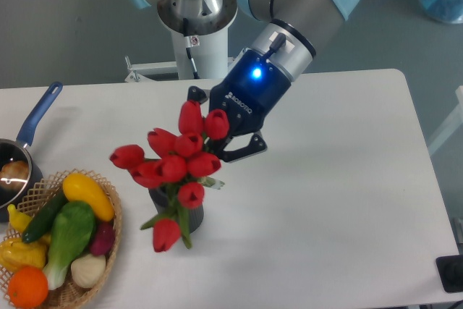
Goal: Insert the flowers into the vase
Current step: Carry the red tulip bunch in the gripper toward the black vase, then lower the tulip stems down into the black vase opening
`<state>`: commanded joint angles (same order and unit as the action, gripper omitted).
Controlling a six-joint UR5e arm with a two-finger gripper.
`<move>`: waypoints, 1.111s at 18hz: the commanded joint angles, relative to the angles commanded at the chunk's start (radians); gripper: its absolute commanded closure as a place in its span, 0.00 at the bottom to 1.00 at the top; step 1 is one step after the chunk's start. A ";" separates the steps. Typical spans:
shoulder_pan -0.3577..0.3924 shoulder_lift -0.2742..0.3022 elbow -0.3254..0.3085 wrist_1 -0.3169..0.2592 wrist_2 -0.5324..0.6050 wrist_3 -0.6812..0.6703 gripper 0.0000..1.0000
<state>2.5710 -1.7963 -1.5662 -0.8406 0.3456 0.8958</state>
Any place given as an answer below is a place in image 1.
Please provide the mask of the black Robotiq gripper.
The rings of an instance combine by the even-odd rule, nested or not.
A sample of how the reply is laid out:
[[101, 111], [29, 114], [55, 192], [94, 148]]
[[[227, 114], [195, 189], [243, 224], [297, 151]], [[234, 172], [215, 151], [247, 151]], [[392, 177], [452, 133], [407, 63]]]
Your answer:
[[211, 111], [225, 111], [231, 137], [212, 140], [211, 150], [223, 162], [232, 163], [267, 151], [262, 134], [249, 133], [262, 128], [264, 119], [290, 86], [289, 79], [277, 67], [249, 49], [211, 90], [190, 86], [187, 101], [200, 105], [209, 102]]

